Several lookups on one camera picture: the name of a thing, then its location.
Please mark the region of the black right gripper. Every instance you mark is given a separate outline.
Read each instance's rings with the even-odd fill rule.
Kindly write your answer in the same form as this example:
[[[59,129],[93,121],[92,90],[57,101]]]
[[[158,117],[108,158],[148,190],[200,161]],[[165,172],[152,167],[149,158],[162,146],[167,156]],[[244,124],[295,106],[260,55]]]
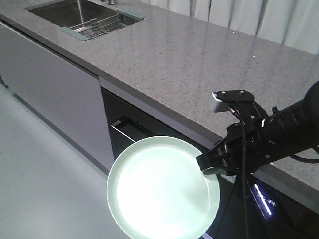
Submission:
[[[254,133],[247,132],[241,121],[227,129],[227,136],[212,150],[196,157],[204,175],[245,175],[271,162],[271,154]]]

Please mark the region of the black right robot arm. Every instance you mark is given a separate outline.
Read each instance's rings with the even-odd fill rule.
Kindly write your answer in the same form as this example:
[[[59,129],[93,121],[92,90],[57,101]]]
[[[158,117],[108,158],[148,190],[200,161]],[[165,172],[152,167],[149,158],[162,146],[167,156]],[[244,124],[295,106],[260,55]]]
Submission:
[[[319,84],[314,83],[305,97],[272,114],[255,102],[245,90],[212,93],[209,109],[231,112],[239,123],[230,125],[227,136],[196,158],[204,174],[238,175],[253,173],[261,166],[290,157],[304,163],[318,163],[296,154],[307,149],[319,151]]]

